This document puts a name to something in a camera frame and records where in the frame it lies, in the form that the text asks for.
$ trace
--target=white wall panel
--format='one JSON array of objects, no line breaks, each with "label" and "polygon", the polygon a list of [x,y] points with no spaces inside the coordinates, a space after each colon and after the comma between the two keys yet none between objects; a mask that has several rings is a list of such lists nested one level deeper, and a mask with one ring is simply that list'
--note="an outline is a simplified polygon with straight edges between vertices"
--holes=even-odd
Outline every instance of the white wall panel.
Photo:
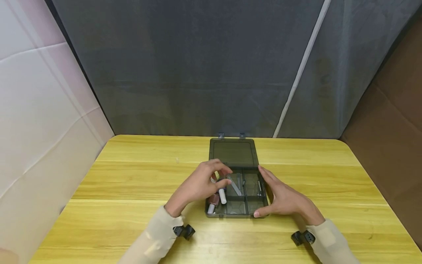
[{"label": "white wall panel", "polygon": [[0,263],[27,263],[113,132],[43,0],[0,0]]}]

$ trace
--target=yellow wood grain tabletop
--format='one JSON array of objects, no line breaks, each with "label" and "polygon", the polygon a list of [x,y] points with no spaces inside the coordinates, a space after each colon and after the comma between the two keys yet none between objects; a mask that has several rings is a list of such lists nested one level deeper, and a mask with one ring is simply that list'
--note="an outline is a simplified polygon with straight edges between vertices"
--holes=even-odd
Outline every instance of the yellow wood grain tabletop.
[{"label": "yellow wood grain tabletop", "polygon": [[[201,161],[208,137],[115,136],[32,258],[32,264],[116,263],[157,208]],[[422,263],[422,254],[351,150],[330,139],[254,139],[259,163],[330,218],[363,264]],[[160,263],[318,263],[290,239],[288,216],[207,218],[204,201],[183,212],[196,233]]]}]

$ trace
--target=gray curtain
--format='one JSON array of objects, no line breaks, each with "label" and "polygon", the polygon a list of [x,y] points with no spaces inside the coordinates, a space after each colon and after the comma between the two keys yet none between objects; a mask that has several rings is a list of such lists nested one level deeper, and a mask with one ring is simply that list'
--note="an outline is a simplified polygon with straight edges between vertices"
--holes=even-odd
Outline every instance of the gray curtain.
[{"label": "gray curtain", "polygon": [[332,0],[278,137],[339,138],[420,0]]},{"label": "gray curtain", "polygon": [[[422,0],[333,0],[279,137],[338,138]],[[271,137],[323,0],[53,0],[115,134]]]}]

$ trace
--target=box lid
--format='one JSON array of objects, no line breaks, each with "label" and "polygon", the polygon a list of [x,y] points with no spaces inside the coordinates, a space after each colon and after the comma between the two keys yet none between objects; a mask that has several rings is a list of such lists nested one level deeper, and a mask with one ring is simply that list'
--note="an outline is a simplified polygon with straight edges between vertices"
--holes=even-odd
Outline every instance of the box lid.
[{"label": "box lid", "polygon": [[253,139],[211,139],[209,159],[213,158],[229,167],[258,167]]}]

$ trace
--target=black wrist strap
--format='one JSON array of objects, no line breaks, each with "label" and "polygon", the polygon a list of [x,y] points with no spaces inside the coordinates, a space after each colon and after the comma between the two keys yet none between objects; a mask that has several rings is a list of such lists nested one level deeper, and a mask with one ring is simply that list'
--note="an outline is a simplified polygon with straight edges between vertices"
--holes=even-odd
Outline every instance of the black wrist strap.
[{"label": "black wrist strap", "polygon": [[304,242],[312,244],[313,242],[315,242],[315,236],[308,230],[303,233],[297,231],[292,235],[292,240],[296,244],[296,246],[300,246]]},{"label": "black wrist strap", "polygon": [[173,232],[178,237],[184,237],[186,240],[189,240],[193,234],[195,234],[195,229],[190,225],[187,226],[175,226],[173,227]]}]

